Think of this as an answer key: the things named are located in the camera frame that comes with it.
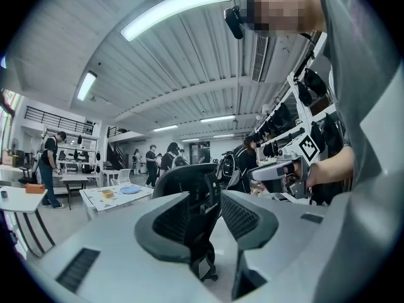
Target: air vent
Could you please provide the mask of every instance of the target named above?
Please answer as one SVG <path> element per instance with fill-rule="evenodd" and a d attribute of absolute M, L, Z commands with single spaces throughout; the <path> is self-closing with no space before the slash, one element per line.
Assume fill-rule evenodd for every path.
<path fill-rule="evenodd" d="M 251 81 L 259 83 L 261 79 L 261 73 L 263 71 L 266 48 L 268 46 L 268 37 L 256 35 L 254 40 L 256 41 L 256 44 Z"/>
<path fill-rule="evenodd" d="M 75 293 L 99 254 L 100 251 L 83 248 L 56 278 L 56 281 Z"/>

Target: orange box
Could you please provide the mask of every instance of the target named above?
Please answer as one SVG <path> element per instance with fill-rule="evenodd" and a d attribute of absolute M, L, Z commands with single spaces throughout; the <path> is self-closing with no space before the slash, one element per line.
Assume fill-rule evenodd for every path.
<path fill-rule="evenodd" d="M 45 184 L 25 184 L 25 192 L 31 194 L 42 194 L 45 192 Z"/>

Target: white ceiling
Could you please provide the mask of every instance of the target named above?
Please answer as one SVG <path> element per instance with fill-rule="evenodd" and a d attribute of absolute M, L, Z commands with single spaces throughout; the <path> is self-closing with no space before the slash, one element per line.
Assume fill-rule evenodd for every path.
<path fill-rule="evenodd" d="M 223 19 L 235 0 L 183 12 L 126 41 L 121 29 L 160 1 L 41 1 L 6 55 L 19 83 L 11 89 L 138 133 L 171 124 L 181 138 L 252 131 L 307 41 L 269 39 L 258 84 L 251 80 L 256 34 L 238 41 Z M 89 70 L 98 77 L 81 102 Z M 225 114 L 237 122 L 199 122 Z"/>

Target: ceiling light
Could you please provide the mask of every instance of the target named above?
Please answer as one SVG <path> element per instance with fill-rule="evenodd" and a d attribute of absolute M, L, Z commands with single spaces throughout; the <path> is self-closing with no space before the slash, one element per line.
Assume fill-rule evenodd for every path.
<path fill-rule="evenodd" d="M 220 136 L 213 136 L 214 138 L 233 137 L 234 134 L 221 134 Z"/>
<path fill-rule="evenodd" d="M 230 120 L 230 119 L 234 119 L 234 118 L 235 118 L 235 115 L 231 115 L 231 116 L 202 119 L 201 122 L 205 123 L 205 122 L 220 121 L 220 120 Z"/>
<path fill-rule="evenodd" d="M 128 42 L 130 42 L 145 30 L 148 30 L 150 27 L 176 15 L 177 13 L 195 7 L 204 6 L 206 4 L 220 3 L 224 1 L 231 0 L 164 0 L 131 21 L 121 30 L 121 34 Z"/>
<path fill-rule="evenodd" d="M 175 128 L 178 128 L 178 126 L 174 124 L 173 126 L 153 129 L 153 131 L 163 131 L 163 130 L 169 130 L 169 129 L 175 129 Z"/>
<path fill-rule="evenodd" d="M 79 99 L 80 101 L 84 101 L 96 78 L 97 75 L 91 71 L 86 74 L 86 77 L 84 78 L 83 83 L 80 86 L 80 90 L 78 91 L 77 99 Z"/>

